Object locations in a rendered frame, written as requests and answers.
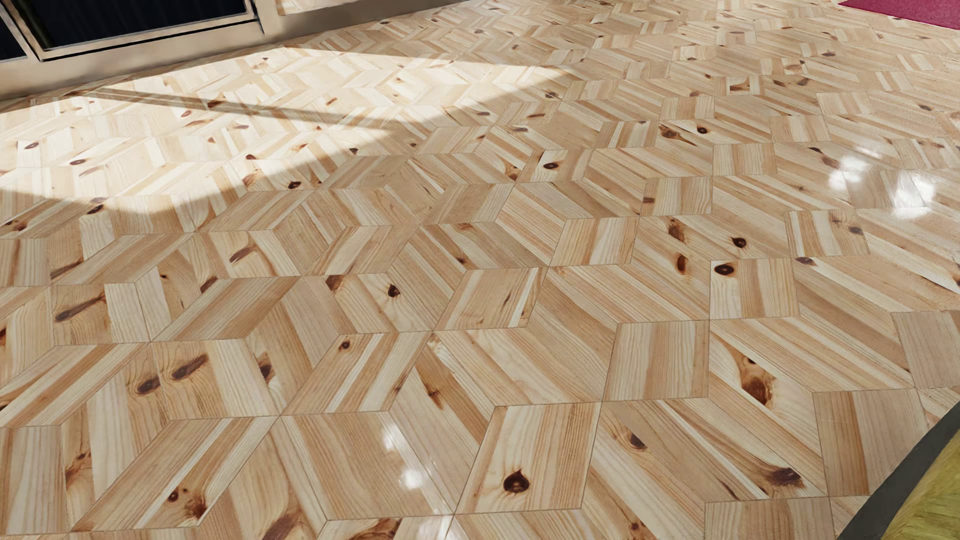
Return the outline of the red rug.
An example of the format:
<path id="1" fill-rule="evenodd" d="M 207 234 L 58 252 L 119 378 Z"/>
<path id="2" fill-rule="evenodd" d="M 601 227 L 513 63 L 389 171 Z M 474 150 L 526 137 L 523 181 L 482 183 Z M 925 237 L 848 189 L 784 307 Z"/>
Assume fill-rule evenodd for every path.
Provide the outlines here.
<path id="1" fill-rule="evenodd" d="M 840 5 L 960 30 L 960 0 L 844 0 Z"/>

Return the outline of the glass door with metal frame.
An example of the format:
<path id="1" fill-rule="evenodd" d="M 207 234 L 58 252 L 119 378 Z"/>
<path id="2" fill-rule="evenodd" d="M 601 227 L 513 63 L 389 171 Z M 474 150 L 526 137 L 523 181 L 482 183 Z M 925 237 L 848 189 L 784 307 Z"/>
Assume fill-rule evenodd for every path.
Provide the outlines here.
<path id="1" fill-rule="evenodd" d="M 53 61 L 258 21 L 254 0 L 0 0 L 0 19 Z"/>

